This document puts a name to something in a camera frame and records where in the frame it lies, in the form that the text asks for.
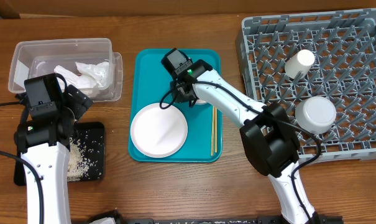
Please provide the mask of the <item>white napkin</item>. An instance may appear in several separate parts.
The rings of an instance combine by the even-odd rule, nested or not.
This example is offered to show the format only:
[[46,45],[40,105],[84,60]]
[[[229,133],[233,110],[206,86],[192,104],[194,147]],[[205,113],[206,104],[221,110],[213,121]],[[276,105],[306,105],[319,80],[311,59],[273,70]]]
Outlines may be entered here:
[[98,64],[75,62],[75,64],[81,75],[88,75],[95,79],[96,87],[105,88],[109,85],[109,62],[105,61]]
[[62,75],[67,82],[67,85],[73,85],[84,94],[90,96],[94,94],[96,82],[95,79],[88,75],[76,75],[75,73],[57,65],[54,72]]

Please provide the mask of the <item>wooden chopstick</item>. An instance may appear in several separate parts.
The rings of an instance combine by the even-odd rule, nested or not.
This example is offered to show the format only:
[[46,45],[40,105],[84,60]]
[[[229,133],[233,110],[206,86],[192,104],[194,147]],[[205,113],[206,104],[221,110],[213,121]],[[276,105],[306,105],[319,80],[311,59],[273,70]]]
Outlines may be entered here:
[[218,110],[213,107],[214,112],[214,153],[218,153]]
[[214,126],[215,126],[215,107],[212,108],[212,122],[211,122],[211,157],[214,155]]

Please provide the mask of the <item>large white plate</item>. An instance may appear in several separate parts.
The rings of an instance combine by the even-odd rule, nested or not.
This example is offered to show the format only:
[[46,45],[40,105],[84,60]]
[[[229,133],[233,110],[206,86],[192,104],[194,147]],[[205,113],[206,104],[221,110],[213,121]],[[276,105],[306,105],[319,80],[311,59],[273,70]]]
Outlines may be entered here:
[[188,135],[188,123],[175,106],[163,110],[158,103],[142,108],[131,122],[130,134],[135,148],[151,158],[176,153]]

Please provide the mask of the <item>pale green cup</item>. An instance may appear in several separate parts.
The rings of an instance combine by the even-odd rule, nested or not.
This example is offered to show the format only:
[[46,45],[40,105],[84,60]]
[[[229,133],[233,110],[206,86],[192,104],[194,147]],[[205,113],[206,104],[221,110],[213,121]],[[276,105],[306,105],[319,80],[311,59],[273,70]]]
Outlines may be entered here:
[[307,49],[299,51],[285,63],[285,74],[292,79],[306,75],[315,62],[312,51]]

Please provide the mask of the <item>grey green saucer bowl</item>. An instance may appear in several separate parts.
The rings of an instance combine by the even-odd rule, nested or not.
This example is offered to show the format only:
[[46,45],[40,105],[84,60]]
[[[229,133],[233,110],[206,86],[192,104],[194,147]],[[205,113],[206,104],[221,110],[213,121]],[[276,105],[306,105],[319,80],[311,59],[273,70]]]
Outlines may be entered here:
[[321,96],[308,98],[295,109],[298,125],[312,134],[322,134],[330,130],[336,115],[333,103]]

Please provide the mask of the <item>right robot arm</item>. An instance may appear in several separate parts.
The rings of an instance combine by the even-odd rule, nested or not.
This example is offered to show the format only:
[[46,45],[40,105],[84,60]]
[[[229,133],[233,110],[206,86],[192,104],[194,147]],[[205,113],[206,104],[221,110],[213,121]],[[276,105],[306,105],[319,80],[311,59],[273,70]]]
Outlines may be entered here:
[[170,90],[174,103],[194,106],[203,100],[238,128],[245,156],[252,167],[269,178],[277,194],[285,223],[318,223],[319,216],[304,190],[299,169],[298,127],[290,123],[287,112],[278,103],[265,105],[249,98],[204,60],[192,61],[184,52],[172,49],[161,60],[171,75]]

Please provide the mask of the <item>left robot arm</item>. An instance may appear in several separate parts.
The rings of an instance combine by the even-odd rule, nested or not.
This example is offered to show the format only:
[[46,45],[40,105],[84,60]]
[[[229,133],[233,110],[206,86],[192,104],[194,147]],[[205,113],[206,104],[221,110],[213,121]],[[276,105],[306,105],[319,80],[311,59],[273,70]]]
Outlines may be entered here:
[[25,112],[14,135],[24,166],[29,223],[70,223],[67,187],[70,140],[93,101],[51,73],[25,80]]

